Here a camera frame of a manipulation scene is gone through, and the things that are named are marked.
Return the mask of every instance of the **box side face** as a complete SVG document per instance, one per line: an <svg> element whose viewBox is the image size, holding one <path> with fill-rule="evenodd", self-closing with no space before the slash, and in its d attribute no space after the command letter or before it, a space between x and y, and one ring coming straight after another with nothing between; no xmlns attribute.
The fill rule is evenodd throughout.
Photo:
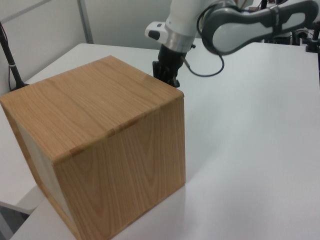
<svg viewBox="0 0 320 240"><path fill-rule="evenodd" d="M184 99L54 165L82 239L109 239L186 180Z"/></svg>
<svg viewBox="0 0 320 240"><path fill-rule="evenodd" d="M38 183L38 185L47 196L47 198L54 198L54 200L59 204L70 221L74 223L75 221L73 220L62 190L59 186L52 162L19 123L17 123L17 127L19 129L19 132L21 133L21 136L31 156L32 163L35 166L35 169L40 178L41 183Z"/></svg>
<svg viewBox="0 0 320 240"><path fill-rule="evenodd" d="M8 119L8 122L10 124L10 127L11 127L12 131L13 131L15 139L19 144L19 147L20 147L20 149L22 151L22 154L23 154L23 156L25 158L25 161L28 164L28 167L29 167L29 169L31 171L31 174L32 174L35 182L37 184L40 184L41 180L40 180L39 174L37 172L37 169L36 169L34 163L32 162L31 156L29 154L29 151L27 149L25 141L24 141L23 137L21 136L21 133L20 133L20 131L18 129L17 123L14 120L14 118L10 115L10 113L7 111L7 109L4 106L2 106L2 108L3 108L3 111L4 111L4 114L5 114L6 118Z"/></svg>

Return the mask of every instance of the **robotic arm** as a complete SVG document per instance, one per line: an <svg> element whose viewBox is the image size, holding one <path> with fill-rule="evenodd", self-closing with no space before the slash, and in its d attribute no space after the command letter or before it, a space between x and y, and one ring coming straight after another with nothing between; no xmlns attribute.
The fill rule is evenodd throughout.
<svg viewBox="0 0 320 240"><path fill-rule="evenodd" d="M287 0L252 13L243 13L233 0L172 0L166 22L152 22L145 30L147 37L161 43L158 61L152 63L153 76L171 86L180 86L176 80L178 69L194 47L197 29L204 46L223 56L254 41L317 21L320 21L320 0Z"/></svg>

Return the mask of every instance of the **equipment in background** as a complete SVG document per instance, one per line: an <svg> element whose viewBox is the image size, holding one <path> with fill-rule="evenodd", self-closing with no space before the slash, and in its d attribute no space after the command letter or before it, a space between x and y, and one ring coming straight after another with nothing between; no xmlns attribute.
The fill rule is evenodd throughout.
<svg viewBox="0 0 320 240"><path fill-rule="evenodd" d="M307 38L308 43L307 43L307 46L305 47L306 52L320 54L319 32L320 32L320 21L317 21L314 25L314 33L312 38L311 39Z"/></svg>
<svg viewBox="0 0 320 240"><path fill-rule="evenodd" d="M14 57L11 54L10 48L9 48L9 43L8 43L8 38L5 32L4 27L2 26L1 22L0 22L0 43L3 49L3 52L5 54L6 60L8 61L9 64L9 68L11 69L11 72L14 76L15 79L15 88L11 89L10 87L10 71L9 71L9 88L10 91L14 91L16 89L20 89L23 88L25 86L27 86L28 84L25 84L20 77L20 74L18 72L18 68L16 66Z"/></svg>
<svg viewBox="0 0 320 240"><path fill-rule="evenodd" d="M284 0L248 13L233 0L172 0L166 22L153 22L145 30L147 37L162 44L158 61L153 63L154 77L178 87L178 69L183 63L197 76L214 76L224 68L222 56L320 21L319 8L320 0ZM197 74L186 60L197 32L205 48L221 58L222 67L216 73Z"/></svg>

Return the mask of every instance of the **wood grain texture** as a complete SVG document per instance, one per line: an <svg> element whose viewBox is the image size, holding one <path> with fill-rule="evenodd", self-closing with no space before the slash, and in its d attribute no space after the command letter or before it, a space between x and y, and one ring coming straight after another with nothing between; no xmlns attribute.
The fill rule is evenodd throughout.
<svg viewBox="0 0 320 240"><path fill-rule="evenodd" d="M79 240L107 240L186 181L184 95L106 57L0 97L37 184Z"/></svg>
<svg viewBox="0 0 320 240"><path fill-rule="evenodd" d="M58 162L177 98L181 91L109 56L10 92L0 102Z"/></svg>
<svg viewBox="0 0 320 240"><path fill-rule="evenodd" d="M110 239L184 185L183 116L176 99L54 166L83 240Z"/></svg>

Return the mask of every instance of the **black cable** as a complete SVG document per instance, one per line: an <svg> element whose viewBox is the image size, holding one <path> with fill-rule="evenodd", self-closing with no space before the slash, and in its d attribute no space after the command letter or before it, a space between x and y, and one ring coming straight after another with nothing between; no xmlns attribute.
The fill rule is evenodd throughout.
<svg viewBox="0 0 320 240"><path fill-rule="evenodd" d="M9 78L8 78L8 82L9 82L9 89L10 89L10 92L12 92L11 84L10 84L10 66L8 66L8 69L9 69L9 71L8 71L8 76L9 76Z"/></svg>
<svg viewBox="0 0 320 240"><path fill-rule="evenodd" d="M2 26L1 22L0 22L0 28L1 28L2 32L3 32L3 34L4 34L5 41L8 42L8 37L7 37L6 31L4 29L4 26Z"/></svg>
<svg viewBox="0 0 320 240"><path fill-rule="evenodd" d="M256 7L255 12L259 9L260 5L262 4L262 1L259 3L259 5Z"/></svg>
<svg viewBox="0 0 320 240"><path fill-rule="evenodd" d="M196 21L196 30L197 30L197 32L199 33L199 35L200 35L201 38L202 38L203 36L202 36L202 32L200 31L200 27L199 27L200 20L201 20L201 18L206 14L206 12L207 12L208 10L212 9L213 7L215 7L215 5L210 5L210 6L208 6L208 7L199 15L199 17L198 17L198 19L197 19L197 21ZM212 44L212 48L213 48L214 51L218 54L218 56L220 57L221 62L222 62L221 69L220 69L219 71L215 72L215 73L208 74L208 75L202 75L202 74L196 73L196 72L194 72L194 71L191 69L189 63L187 62L187 60L186 60L183 56L181 57L181 59L182 59L182 61L184 62L184 64L186 65L186 67L189 69L189 71L190 71L192 74L194 74L194 75L196 75L196 76L198 76L198 77L202 77L202 78L213 77L213 76L215 76L215 75L218 75L219 73L221 73L221 72L224 70L224 68L225 68L225 61L224 61L224 59L222 58L222 55L218 52L218 50L214 47L213 44Z"/></svg>
<svg viewBox="0 0 320 240"><path fill-rule="evenodd" d="M3 32L4 34L4 37L5 37L5 41L8 43L8 37L7 37L7 34L6 34L6 31L4 29L4 27L2 26L1 22L0 22L0 29L1 31ZM10 89L10 92L12 92L12 89L11 89L11 83L10 83L10 66L8 66L8 83L9 83L9 89Z"/></svg>

